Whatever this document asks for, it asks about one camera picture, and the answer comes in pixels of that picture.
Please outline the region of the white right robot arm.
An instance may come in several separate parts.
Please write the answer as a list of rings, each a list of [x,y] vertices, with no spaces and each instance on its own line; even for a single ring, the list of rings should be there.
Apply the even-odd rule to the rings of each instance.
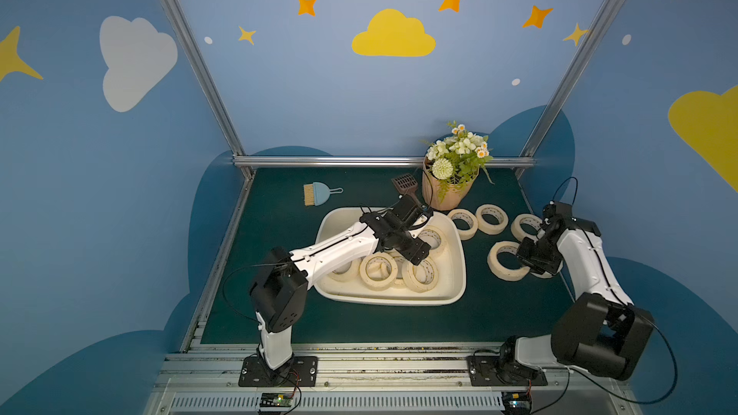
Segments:
[[[503,381],[536,380],[542,369],[559,366],[630,378],[653,333],[653,316],[638,309],[616,280],[597,224],[574,216],[571,205],[551,201],[538,238],[524,238],[517,257],[536,276],[567,269],[576,301],[550,334],[511,336],[503,344],[496,364]]]

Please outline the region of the masking tape roll four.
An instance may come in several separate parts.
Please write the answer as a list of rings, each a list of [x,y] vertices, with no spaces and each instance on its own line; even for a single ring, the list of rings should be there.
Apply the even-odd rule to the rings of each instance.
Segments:
[[[523,242],[525,239],[538,240],[542,220],[536,215],[522,213],[515,217],[511,225],[513,236]]]

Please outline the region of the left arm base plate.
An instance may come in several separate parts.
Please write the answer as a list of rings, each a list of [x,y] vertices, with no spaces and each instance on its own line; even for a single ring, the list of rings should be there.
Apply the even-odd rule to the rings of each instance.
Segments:
[[[294,355],[277,369],[271,369],[258,355],[249,355],[242,363],[239,387],[288,387],[297,385],[315,387],[318,371],[317,357]]]

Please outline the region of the masking tape roll one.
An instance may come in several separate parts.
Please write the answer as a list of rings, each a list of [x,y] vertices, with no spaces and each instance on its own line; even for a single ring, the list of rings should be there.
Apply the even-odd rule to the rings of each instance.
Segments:
[[[500,241],[495,243],[487,255],[490,271],[500,280],[519,282],[530,274],[530,267],[520,263],[517,252],[518,242]]]

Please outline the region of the masking tape roll seven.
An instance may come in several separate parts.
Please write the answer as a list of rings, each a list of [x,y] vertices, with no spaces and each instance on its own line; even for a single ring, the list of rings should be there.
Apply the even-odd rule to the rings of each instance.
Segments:
[[[540,273],[540,274],[539,273],[536,273],[536,272],[530,272],[530,274],[534,275],[538,279],[543,279],[543,280],[551,279],[551,278],[553,278],[553,276],[555,276],[555,275],[552,275],[551,273],[548,273],[548,272],[543,272],[543,273]]]

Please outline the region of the masking tape roll five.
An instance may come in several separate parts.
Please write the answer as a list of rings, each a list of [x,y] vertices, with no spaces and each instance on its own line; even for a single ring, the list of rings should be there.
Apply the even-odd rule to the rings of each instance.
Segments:
[[[376,253],[365,257],[359,267],[359,276],[370,289],[382,291],[393,286],[397,275],[397,265],[390,255]]]

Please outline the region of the masking tape roll two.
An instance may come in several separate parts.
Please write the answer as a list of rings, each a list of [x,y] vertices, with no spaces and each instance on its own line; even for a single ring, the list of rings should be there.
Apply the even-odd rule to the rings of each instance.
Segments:
[[[507,228],[509,217],[507,213],[498,206],[485,204],[478,207],[475,212],[479,230],[490,236],[497,236]]]

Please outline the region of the cream plastic storage tray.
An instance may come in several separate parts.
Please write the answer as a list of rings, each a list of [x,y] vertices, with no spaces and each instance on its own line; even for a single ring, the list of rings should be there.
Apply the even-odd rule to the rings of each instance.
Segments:
[[[451,219],[436,212],[427,226],[444,232],[448,249],[435,261],[439,281],[431,291],[418,293],[409,288],[391,286],[382,291],[368,288],[359,274],[350,282],[336,282],[329,275],[318,280],[314,288],[324,297],[334,301],[367,305],[404,305],[405,307],[430,307],[455,303],[466,289],[466,263],[457,229]]]

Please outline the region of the masking tape roll eight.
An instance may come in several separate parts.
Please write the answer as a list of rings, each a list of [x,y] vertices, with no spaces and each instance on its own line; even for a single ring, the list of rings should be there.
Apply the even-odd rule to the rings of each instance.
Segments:
[[[339,270],[330,273],[329,278],[336,282],[350,282],[359,274],[361,261],[361,257],[359,259],[354,259]]]

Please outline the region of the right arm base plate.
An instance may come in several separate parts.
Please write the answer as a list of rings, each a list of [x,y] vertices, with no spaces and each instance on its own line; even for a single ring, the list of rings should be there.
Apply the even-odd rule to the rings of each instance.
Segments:
[[[542,370],[536,370],[513,360],[500,363],[497,355],[469,355],[467,370],[472,386],[547,386]]]

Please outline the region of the masking tape roll six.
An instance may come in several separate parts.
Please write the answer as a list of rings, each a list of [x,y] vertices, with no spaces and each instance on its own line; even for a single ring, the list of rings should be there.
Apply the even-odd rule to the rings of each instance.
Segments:
[[[402,276],[406,287],[418,293],[433,290],[439,281],[439,271],[431,257],[427,257],[418,265],[407,261],[403,266]]]

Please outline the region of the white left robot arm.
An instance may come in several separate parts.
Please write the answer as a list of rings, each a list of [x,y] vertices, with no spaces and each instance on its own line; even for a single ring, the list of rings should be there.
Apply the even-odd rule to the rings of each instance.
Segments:
[[[404,226],[369,213],[336,236],[291,252],[273,249],[257,272],[249,296],[259,323],[258,357],[271,370],[293,357],[291,327],[302,317],[308,291],[336,269],[380,251],[395,250],[406,261],[420,264],[431,246]]]

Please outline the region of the masking tape roll three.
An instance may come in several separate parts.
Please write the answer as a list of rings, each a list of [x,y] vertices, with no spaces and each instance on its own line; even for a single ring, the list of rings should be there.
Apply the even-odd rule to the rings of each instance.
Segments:
[[[454,223],[461,241],[471,239],[479,230],[476,215],[467,209],[453,209],[449,211],[448,218]]]

